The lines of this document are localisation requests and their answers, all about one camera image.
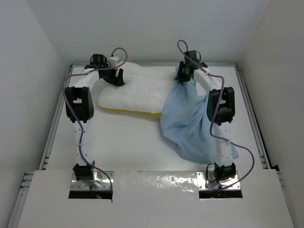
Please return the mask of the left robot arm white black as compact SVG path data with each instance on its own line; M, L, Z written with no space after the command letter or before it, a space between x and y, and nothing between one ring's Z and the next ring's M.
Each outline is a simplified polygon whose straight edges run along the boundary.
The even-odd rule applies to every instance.
M66 115L72 122L76 136L76 164L73 168L78 181L84 182L90 188L99 187L102 178L109 180L110 190L113 182L105 171L95 166L95 160L90 154L90 126L94 116L94 104L91 89L100 79L114 86L123 86L123 69L118 56L106 58L102 54L93 54L90 63L82 73L71 74L68 78L79 77L72 86L63 86L63 98L66 104Z

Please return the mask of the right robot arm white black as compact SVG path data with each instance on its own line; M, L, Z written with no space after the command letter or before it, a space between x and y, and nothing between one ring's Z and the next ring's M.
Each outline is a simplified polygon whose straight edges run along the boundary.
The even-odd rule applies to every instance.
M183 55L184 61L180 62L176 79L182 82L194 79L208 93L206 112L211 121L209 132L216 142L213 175L217 183L228 181L236 175L229 132L235 115L234 89L224 86L222 76L208 71L207 65L197 58L197 51L186 51Z

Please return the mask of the white pillow yellow underside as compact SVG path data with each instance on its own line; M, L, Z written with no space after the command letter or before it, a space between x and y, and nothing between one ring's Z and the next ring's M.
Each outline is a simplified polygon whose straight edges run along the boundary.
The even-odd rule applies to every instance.
M123 86L106 83L98 98L107 111L140 114L160 118L167 97L175 83L176 70L158 69L126 62Z

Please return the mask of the light blue green pillowcase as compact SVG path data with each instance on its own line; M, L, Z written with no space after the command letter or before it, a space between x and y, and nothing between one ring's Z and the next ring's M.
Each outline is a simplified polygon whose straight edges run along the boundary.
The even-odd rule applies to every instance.
M176 81L162 109L163 136L175 145L176 153L190 162L214 163L216 139L209 133L208 95L198 95L191 82Z

